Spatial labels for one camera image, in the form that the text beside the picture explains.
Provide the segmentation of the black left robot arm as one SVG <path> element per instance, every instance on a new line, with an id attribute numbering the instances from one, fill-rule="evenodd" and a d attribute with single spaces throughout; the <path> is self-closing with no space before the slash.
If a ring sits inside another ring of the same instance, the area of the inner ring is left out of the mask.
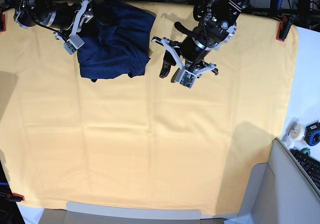
<path id="1" fill-rule="evenodd" d="M 177 66 L 172 82 L 191 88 L 203 73 L 213 72 L 218 75 L 217 66 L 205 62 L 205 57 L 235 35 L 237 18 L 249 2 L 250 0 L 198 0 L 192 12 L 194 20 L 198 22 L 196 27 L 189 30 L 179 21 L 174 23 L 175 29 L 186 35 L 182 42 L 153 37 L 153 42 L 166 49 L 160 78 L 167 77 L 171 67 Z"/>

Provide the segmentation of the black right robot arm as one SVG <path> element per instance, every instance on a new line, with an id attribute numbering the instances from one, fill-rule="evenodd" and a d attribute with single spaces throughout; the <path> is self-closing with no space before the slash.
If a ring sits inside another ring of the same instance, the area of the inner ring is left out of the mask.
<path id="1" fill-rule="evenodd" d="M 14 20 L 23 28 L 40 26 L 69 42 L 94 18 L 108 20 L 103 0 L 12 0 Z"/>

